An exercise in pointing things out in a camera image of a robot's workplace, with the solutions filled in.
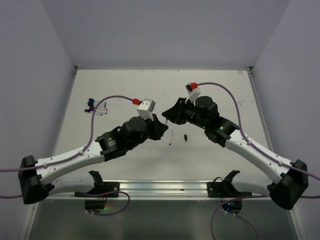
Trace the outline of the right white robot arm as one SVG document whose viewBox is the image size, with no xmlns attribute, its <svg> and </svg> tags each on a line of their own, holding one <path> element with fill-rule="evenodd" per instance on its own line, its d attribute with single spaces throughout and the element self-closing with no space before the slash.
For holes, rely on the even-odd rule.
<svg viewBox="0 0 320 240">
<path fill-rule="evenodd" d="M 198 97 L 195 102 L 179 98 L 162 116 L 177 125 L 190 123 L 202 128 L 211 142 L 240 155 L 265 174 L 264 177 L 250 176 L 232 170 L 222 181 L 207 183 L 210 197 L 260 194 L 270 197 L 279 207 L 291 210 L 309 186 L 307 165 L 303 161 L 292 162 L 242 135 L 238 125 L 220 116 L 218 105 L 209 96 Z"/>
</svg>

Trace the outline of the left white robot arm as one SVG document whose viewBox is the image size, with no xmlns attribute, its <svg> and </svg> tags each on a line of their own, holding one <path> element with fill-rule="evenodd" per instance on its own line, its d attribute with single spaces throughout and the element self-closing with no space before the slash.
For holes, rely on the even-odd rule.
<svg viewBox="0 0 320 240">
<path fill-rule="evenodd" d="M 60 155 L 35 159 L 32 155 L 22 159 L 18 179 L 23 203 L 38 203 L 50 195 L 75 192 L 99 196 L 106 192 L 102 177 L 91 170 L 82 176 L 73 177 L 71 172 L 83 167 L 107 162 L 126 155 L 146 140 L 158 141 L 168 130 L 154 114 L 153 119 L 132 117 L 121 126 L 107 131 L 80 147 Z"/>
</svg>

